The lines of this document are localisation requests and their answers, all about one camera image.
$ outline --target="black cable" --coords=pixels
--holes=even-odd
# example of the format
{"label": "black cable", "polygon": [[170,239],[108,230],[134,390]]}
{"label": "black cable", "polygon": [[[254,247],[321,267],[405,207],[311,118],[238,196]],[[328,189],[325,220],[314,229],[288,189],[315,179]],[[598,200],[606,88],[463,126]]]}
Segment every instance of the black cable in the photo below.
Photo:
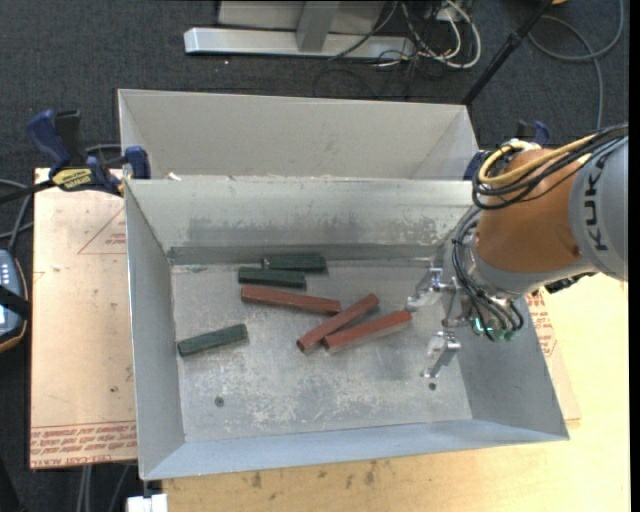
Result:
{"label": "black cable", "polygon": [[[5,180],[3,178],[0,178],[0,185],[6,185],[8,187],[13,187],[13,188],[17,188],[17,189],[26,189],[28,188],[26,185],[23,185],[22,183],[18,183],[17,181],[11,181],[11,180]],[[14,235],[15,231],[15,226],[14,229],[12,229],[11,231],[7,231],[5,233],[0,233],[0,240],[4,239],[4,238],[13,238],[14,236],[18,236],[18,234],[23,233],[29,229],[31,229],[33,227],[33,222],[29,222],[28,224],[25,224],[24,226],[20,226],[18,228],[18,233]]]}
{"label": "black cable", "polygon": [[27,196],[27,198],[22,201],[22,206],[20,207],[20,212],[18,213],[18,217],[16,218],[16,222],[13,226],[13,230],[11,232],[11,238],[9,238],[9,243],[7,245],[7,250],[14,254],[16,242],[18,240],[18,235],[20,234],[20,228],[22,226],[22,221],[24,220],[24,216],[27,213],[27,208],[29,207],[29,203],[31,202],[31,196]]}
{"label": "black cable", "polygon": [[[509,185],[503,185],[500,187],[490,187],[487,184],[483,184],[479,182],[478,172],[474,173],[471,177],[472,182],[472,199],[476,206],[479,206],[482,209],[486,210],[496,210],[500,208],[505,208],[509,205],[531,201],[534,199],[538,199],[545,194],[548,194],[551,190],[555,189],[561,182],[565,181],[568,177],[570,177],[574,173],[568,174],[566,177],[563,177],[559,180],[558,183],[554,184],[552,187],[549,187],[544,192],[533,196],[526,197],[529,193],[531,193],[536,186],[542,182],[542,180],[546,179],[548,176],[560,171],[565,168],[567,165],[579,160],[585,155],[589,155],[589,159],[596,158],[600,153],[606,151],[609,146],[615,144],[618,140],[628,136],[629,126],[628,123],[623,123],[621,125],[613,126],[599,132],[596,132],[595,136],[587,141],[585,145],[572,153],[565,155],[555,161],[553,164],[549,165],[544,171],[538,173],[536,176],[531,176],[532,173],[537,171],[538,168],[533,168],[529,170],[523,176],[520,176],[518,179],[514,180]],[[506,194],[516,194],[511,198],[504,198],[503,196]],[[501,203],[496,204],[488,204],[480,201],[480,196],[493,196],[500,199]]]}
{"label": "black cable", "polygon": [[107,512],[114,512],[116,508],[116,503],[118,502],[118,498],[120,497],[120,491],[122,490],[122,486],[124,484],[125,478],[129,473],[129,469],[131,469],[131,465],[126,464],[122,475],[120,475],[120,479],[116,485],[115,490],[113,491],[113,497],[111,498],[111,503],[109,504],[109,509]]}
{"label": "black cable", "polygon": [[395,1],[391,4],[391,9],[389,11],[389,14],[387,14],[387,16],[383,19],[381,19],[381,21],[379,20],[378,23],[376,23],[375,27],[368,33],[366,34],[360,41],[358,41],[356,44],[354,44],[352,47],[347,48],[346,50],[340,52],[337,55],[334,55],[333,57],[329,57],[329,61],[333,61],[333,60],[338,60],[338,59],[342,59],[343,57],[346,57],[347,55],[353,53],[354,51],[356,51],[358,48],[360,48],[364,43],[366,43],[373,35],[376,34],[376,32],[378,32],[379,30],[381,30],[387,23],[389,23],[389,20],[391,20],[391,18],[393,17],[394,13],[396,12],[396,9],[398,8],[398,4],[400,2],[399,1]]}
{"label": "black cable", "polygon": [[324,77],[326,77],[327,75],[331,74],[331,73],[340,73],[340,74],[344,74],[344,75],[348,75],[351,76],[353,78],[355,78],[356,80],[358,80],[361,84],[364,84],[364,86],[369,89],[369,92],[371,93],[371,97],[372,98],[378,98],[378,93],[376,92],[376,90],[371,86],[371,84],[369,84],[369,82],[367,82],[366,80],[364,80],[360,75],[358,75],[357,73],[355,73],[354,71],[350,70],[350,69],[342,69],[342,68],[332,68],[332,69],[327,69],[324,72],[320,73],[318,76],[316,76],[313,80],[313,83],[311,84],[311,91],[313,93],[313,96],[315,98],[320,98],[322,96],[318,96],[318,83],[320,82],[320,80]]}

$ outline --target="cable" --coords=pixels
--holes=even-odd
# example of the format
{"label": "cable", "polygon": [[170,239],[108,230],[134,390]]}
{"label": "cable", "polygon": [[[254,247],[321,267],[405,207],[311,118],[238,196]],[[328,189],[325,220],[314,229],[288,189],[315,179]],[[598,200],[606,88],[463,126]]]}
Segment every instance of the cable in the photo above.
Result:
{"label": "cable", "polygon": [[[0,185],[6,185],[8,187],[13,187],[13,188],[18,188],[18,189],[24,189],[24,188],[28,188],[26,185],[23,185],[22,183],[18,183],[16,181],[11,181],[11,180],[6,180],[3,178],[0,178]],[[25,203],[28,206],[28,198],[24,200],[23,204],[22,204],[22,208],[20,210],[21,213],[18,214],[18,222],[14,225],[14,228],[11,231],[7,231],[5,233],[0,233],[0,240],[3,238],[10,238],[10,242],[9,242],[9,246],[12,247],[13,245],[15,245],[15,239],[17,238],[17,236],[20,233],[23,233],[24,231],[27,231],[29,229],[31,229],[33,227],[33,222],[29,222],[28,224],[25,224],[24,226],[22,226],[22,220],[24,219],[24,214],[26,213],[26,206]]]}
{"label": "cable", "polygon": [[[471,177],[472,199],[476,206],[485,210],[505,208],[511,204],[532,201],[548,194],[562,182],[575,174],[589,160],[598,158],[612,145],[628,137],[629,123],[623,123],[606,129],[599,130],[587,137],[567,144],[554,151],[543,155],[527,164],[509,170],[503,174],[497,174],[493,166],[503,162],[504,157],[512,150],[521,146],[519,141],[509,141],[492,153],[483,163],[480,169]],[[543,192],[529,196],[529,194],[548,176],[562,170],[570,164],[580,164],[575,170],[562,176],[555,184],[546,188]],[[516,194],[505,198],[507,194]],[[496,197],[500,203],[485,203],[480,196]]]}
{"label": "cable", "polygon": [[391,5],[391,10],[389,11],[389,14],[387,14],[387,16],[382,20],[382,22],[377,23],[376,26],[367,34],[365,35],[360,41],[358,41],[356,44],[354,44],[352,47],[347,48],[346,50],[344,50],[343,52],[340,52],[337,55],[334,55],[333,57],[329,57],[329,61],[332,60],[337,60],[337,59],[341,59],[343,57],[346,57],[347,55],[353,53],[354,51],[356,51],[358,48],[360,48],[364,43],[366,43],[374,34],[376,34],[376,32],[378,32],[379,30],[381,30],[387,23],[389,23],[389,20],[393,17],[394,13],[396,12],[396,9],[398,8],[398,1],[393,2],[393,4]]}
{"label": "cable", "polygon": [[76,512],[82,512],[82,505],[84,503],[84,493],[85,493],[85,488],[86,488],[86,481],[87,481],[87,468],[89,466],[84,466],[82,468],[82,476],[80,478],[80,488],[78,490],[78,501],[76,504]]}
{"label": "cable", "polygon": [[30,202],[31,202],[31,196],[27,196],[25,200],[22,201],[20,212],[18,213],[18,217],[16,218],[16,222],[13,226],[13,231],[11,232],[11,238],[9,239],[9,244],[7,245],[7,250],[11,254],[13,254],[15,251],[16,241],[18,239],[18,234],[20,233],[20,226],[22,225],[22,220],[24,219],[24,216],[27,213],[27,208],[29,207]]}
{"label": "cable", "polygon": [[[524,317],[516,308],[512,299],[503,299],[502,301],[505,302],[505,304],[502,304],[498,299],[491,297],[482,286],[475,283],[464,264],[465,257],[462,251],[470,251],[469,244],[471,243],[473,230],[478,225],[480,212],[480,208],[472,206],[458,223],[452,240],[454,244],[452,264],[460,287],[471,301],[472,310],[476,314],[476,320],[480,325],[480,330],[484,332],[491,341],[505,337],[508,339],[514,332],[522,328],[524,325]],[[485,318],[484,312],[491,314],[498,322],[499,331],[497,333],[494,329],[498,328],[498,326],[492,327],[489,325],[490,321]]]}
{"label": "cable", "polygon": [[444,64],[445,66],[449,67],[449,68],[453,68],[453,69],[468,69],[470,67],[473,67],[474,65],[476,65],[478,63],[478,61],[480,60],[480,57],[482,56],[482,40],[480,38],[480,33],[478,32],[477,27],[475,26],[475,24],[471,21],[471,18],[469,17],[469,15],[464,12],[458,5],[456,5],[455,2],[452,2],[451,0],[447,0],[447,5],[453,9],[455,9],[458,14],[460,14],[460,16],[462,17],[462,19],[464,19],[464,21],[469,24],[469,26],[471,27],[471,32],[472,35],[474,37],[474,41],[475,41],[475,56],[473,57],[473,59],[471,59],[469,62],[464,62],[464,63],[456,63],[456,62],[451,62],[451,59],[454,58],[456,55],[458,55],[458,53],[460,52],[461,46],[462,46],[462,38],[460,36],[460,32],[458,31],[458,28],[455,24],[455,22],[453,22],[453,20],[451,20],[451,18],[449,18],[451,25],[454,27],[454,34],[456,35],[456,49],[453,50],[452,52],[445,52],[444,54],[438,54],[436,52],[434,52],[426,43],[425,41],[422,39],[422,37],[420,37],[420,34],[418,33],[418,31],[415,29],[413,23],[411,22],[410,16],[409,16],[409,10],[407,8],[406,2],[402,2],[401,4],[401,8],[402,8],[402,12],[404,14],[404,18],[407,24],[407,27],[409,29],[409,32],[412,35],[412,38],[414,40],[414,42],[416,43],[416,45],[422,50],[418,52],[418,55],[421,57],[425,57],[428,59],[432,59],[435,60],[437,62],[440,62],[442,64]]}
{"label": "cable", "polygon": [[116,485],[116,488],[113,491],[113,497],[111,498],[111,503],[109,504],[109,509],[107,510],[107,512],[115,511],[116,503],[118,501],[118,498],[120,497],[120,491],[122,490],[122,485],[124,484],[124,480],[127,477],[127,473],[129,472],[130,468],[131,468],[131,465],[129,464],[125,465],[124,471],[122,472],[122,475],[120,475],[118,484]]}
{"label": "cable", "polygon": [[[585,39],[585,37],[580,32],[578,32],[574,27],[569,25],[566,21],[562,21],[559,18],[554,18],[553,16],[543,16],[542,19],[555,21],[555,22],[559,23],[560,25],[563,25],[564,27],[568,28],[571,32],[573,32],[573,34],[578,39],[580,39],[580,42],[582,42],[582,44],[585,46],[587,51],[590,52],[592,55],[595,55],[595,54],[592,53],[591,46],[589,45],[589,42]],[[582,60],[576,60],[574,58],[565,58],[564,56],[562,56],[560,54],[550,52],[549,50],[547,50],[547,49],[543,48],[542,46],[540,46],[534,39],[531,39],[531,42],[534,44],[534,46],[536,46],[542,52],[544,52],[545,54],[547,54],[547,55],[549,55],[549,56],[551,56],[553,58],[564,60],[564,61],[568,61],[568,62],[583,62]],[[602,124],[602,108],[603,108],[603,104],[604,104],[604,81],[602,79],[602,70],[600,69],[600,63],[598,62],[598,59],[596,57],[594,57],[594,56],[589,56],[587,59],[584,59],[584,60],[591,60],[591,59],[593,60],[593,65],[596,68],[596,77],[598,79],[598,113],[597,113],[597,117],[596,117],[596,128],[600,128],[600,126]]]}
{"label": "cable", "polygon": [[84,512],[91,512],[91,472],[93,466],[87,466],[89,470],[87,471],[87,479],[85,480],[85,489],[84,489]]}
{"label": "cable", "polygon": [[[591,59],[596,59],[597,57],[601,57],[604,54],[606,54],[607,52],[609,52],[609,50],[611,50],[620,40],[620,36],[622,35],[622,29],[624,26],[624,4],[623,4],[623,0],[618,0],[618,12],[619,12],[619,20],[618,20],[618,29],[616,31],[616,35],[614,36],[614,38],[611,40],[611,42],[607,45],[604,46],[604,48],[598,50],[598,51],[593,51],[591,50],[591,48],[585,44],[585,46],[587,46],[587,50],[589,51],[589,53],[587,55],[564,55],[561,53],[556,53],[553,52],[551,50],[548,50],[547,48],[544,48],[540,43],[538,43],[535,38],[533,37],[532,34],[529,34],[529,39],[531,40],[531,42],[534,44],[534,46],[536,46],[536,48],[538,48],[540,51],[542,51],[543,53],[549,55],[550,57],[553,57],[555,59],[559,59],[559,60],[564,60],[564,61],[568,61],[568,62],[585,62]],[[564,26],[566,26],[567,28],[571,29],[574,34],[578,35],[577,30],[575,30],[571,25],[569,25],[568,23],[558,19],[558,18],[554,18],[552,16],[542,16],[542,19],[548,19],[548,20],[553,20],[553,21],[557,21],[561,24],[563,24]]]}

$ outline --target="metal stand base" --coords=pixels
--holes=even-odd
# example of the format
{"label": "metal stand base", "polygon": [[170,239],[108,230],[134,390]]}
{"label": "metal stand base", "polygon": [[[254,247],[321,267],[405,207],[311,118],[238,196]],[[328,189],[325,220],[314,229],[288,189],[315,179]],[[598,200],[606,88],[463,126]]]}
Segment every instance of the metal stand base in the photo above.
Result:
{"label": "metal stand base", "polygon": [[[185,32],[188,54],[254,54],[295,57],[333,57],[362,40],[362,35],[327,34],[319,50],[302,51],[296,32],[229,28],[192,28]],[[349,58],[394,60],[411,54],[413,44],[399,36],[373,36],[349,54]]]}

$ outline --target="gray bin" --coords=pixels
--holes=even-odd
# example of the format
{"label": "gray bin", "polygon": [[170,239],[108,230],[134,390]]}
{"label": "gray bin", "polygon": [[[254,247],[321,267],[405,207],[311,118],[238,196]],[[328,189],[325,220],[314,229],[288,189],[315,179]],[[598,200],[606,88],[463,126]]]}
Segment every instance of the gray bin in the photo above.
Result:
{"label": "gray bin", "polygon": [[[471,202],[464,108],[147,91],[121,91],[120,108],[123,143],[154,172],[125,192],[143,479],[567,438],[531,322],[509,344],[460,330],[428,380],[439,302],[330,354],[295,344],[324,317],[240,300],[241,265],[313,252],[328,271],[306,293],[375,293],[371,318],[402,309]],[[237,323],[247,343],[178,355]]]}

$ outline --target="red wooden block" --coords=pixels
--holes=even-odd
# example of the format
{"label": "red wooden block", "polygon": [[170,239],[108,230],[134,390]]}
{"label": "red wooden block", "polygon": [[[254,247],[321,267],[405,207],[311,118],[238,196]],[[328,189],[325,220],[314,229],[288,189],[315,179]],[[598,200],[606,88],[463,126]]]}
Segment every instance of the red wooden block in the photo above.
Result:
{"label": "red wooden block", "polygon": [[410,320],[411,313],[396,311],[376,320],[330,334],[322,340],[322,344],[328,351],[334,352],[355,340],[364,341],[389,334],[404,327]]}
{"label": "red wooden block", "polygon": [[240,292],[240,298],[242,302],[302,309],[304,311],[325,313],[327,315],[333,315],[342,311],[340,301],[334,299],[272,290],[259,286],[243,286]]}
{"label": "red wooden block", "polygon": [[373,293],[367,295],[365,298],[331,317],[326,322],[320,324],[314,329],[311,329],[304,336],[298,339],[296,345],[298,345],[298,348],[303,352],[308,350],[316,343],[320,343],[325,336],[328,336],[356,318],[360,318],[362,315],[376,308],[379,303],[380,300]]}

